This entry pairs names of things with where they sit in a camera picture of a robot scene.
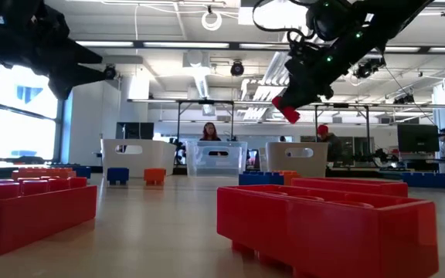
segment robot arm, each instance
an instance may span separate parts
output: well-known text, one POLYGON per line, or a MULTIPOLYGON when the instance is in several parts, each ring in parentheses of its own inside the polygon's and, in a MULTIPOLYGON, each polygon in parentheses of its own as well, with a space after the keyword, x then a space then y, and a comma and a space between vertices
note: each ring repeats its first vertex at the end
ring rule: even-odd
POLYGON ((337 78, 348 74, 348 69, 372 49, 383 54, 387 42, 433 0, 365 0, 353 4, 346 0, 293 2, 308 7, 307 27, 312 34, 302 36, 299 41, 290 40, 291 59, 285 65, 290 73, 290 85, 282 96, 273 100, 274 106, 292 124, 299 118, 298 107, 319 102, 319 96, 333 97, 331 84, 337 78), (329 46, 306 42, 312 35, 334 42, 329 46))

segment red gripper tip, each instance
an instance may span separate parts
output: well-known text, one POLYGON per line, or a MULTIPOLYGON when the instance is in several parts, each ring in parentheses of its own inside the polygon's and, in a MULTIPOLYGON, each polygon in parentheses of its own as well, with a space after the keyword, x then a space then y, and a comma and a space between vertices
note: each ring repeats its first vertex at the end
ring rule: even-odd
POLYGON ((283 116, 290 121, 290 123, 295 124, 300 119, 300 113, 298 113, 293 107, 279 108, 279 102, 281 97, 274 97, 272 99, 272 104, 283 114, 283 116))

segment man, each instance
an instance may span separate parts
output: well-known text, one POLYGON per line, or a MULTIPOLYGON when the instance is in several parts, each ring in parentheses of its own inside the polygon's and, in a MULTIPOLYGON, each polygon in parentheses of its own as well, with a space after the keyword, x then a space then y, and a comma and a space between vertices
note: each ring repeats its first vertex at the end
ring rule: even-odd
POLYGON ((342 160, 342 142, 333 133, 329 133, 329 127, 321 124, 317 128, 318 137, 321 142, 328 143, 328 162, 336 162, 342 160))

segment black metal pole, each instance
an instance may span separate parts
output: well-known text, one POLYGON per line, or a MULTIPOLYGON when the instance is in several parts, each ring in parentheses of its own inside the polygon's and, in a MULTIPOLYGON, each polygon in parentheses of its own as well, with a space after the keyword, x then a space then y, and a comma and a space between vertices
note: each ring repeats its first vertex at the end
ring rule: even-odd
POLYGON ((315 105, 315 142, 318 142, 318 107, 315 105))
POLYGON ((369 115, 369 107, 365 107, 366 109, 366 119, 367 119, 367 155, 370 154, 370 115, 369 115))
MULTIPOLYGON (((182 102, 178 102, 178 133, 176 134, 176 146, 179 146, 179 124, 180 124, 180 117, 182 116, 182 102)), ((175 153, 175 168, 178 168, 177 163, 177 157, 178 157, 178 147, 176 147, 176 153, 175 153)))
POLYGON ((176 134, 176 140, 179 143, 179 124, 180 124, 180 117, 182 116, 182 102, 178 102, 178 133, 176 134))
POLYGON ((232 141, 233 140, 233 124, 234 124, 234 121, 235 121, 235 104, 233 103, 233 104, 231 104, 231 138, 230 138, 230 140, 232 141))

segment floor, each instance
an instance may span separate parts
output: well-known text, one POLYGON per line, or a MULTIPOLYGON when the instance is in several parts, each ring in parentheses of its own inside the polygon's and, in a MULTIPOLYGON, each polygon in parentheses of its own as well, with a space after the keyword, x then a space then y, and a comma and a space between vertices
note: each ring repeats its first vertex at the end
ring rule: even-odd
MULTIPOLYGON (((95 175, 91 184, 100 184, 95 175)), ((0 278, 273 278, 291 274, 233 254, 216 234, 216 188, 231 178, 168 177, 163 189, 101 185, 97 218, 0 256, 0 278)), ((440 272, 445 278, 445 191, 412 190, 437 204, 440 272)))

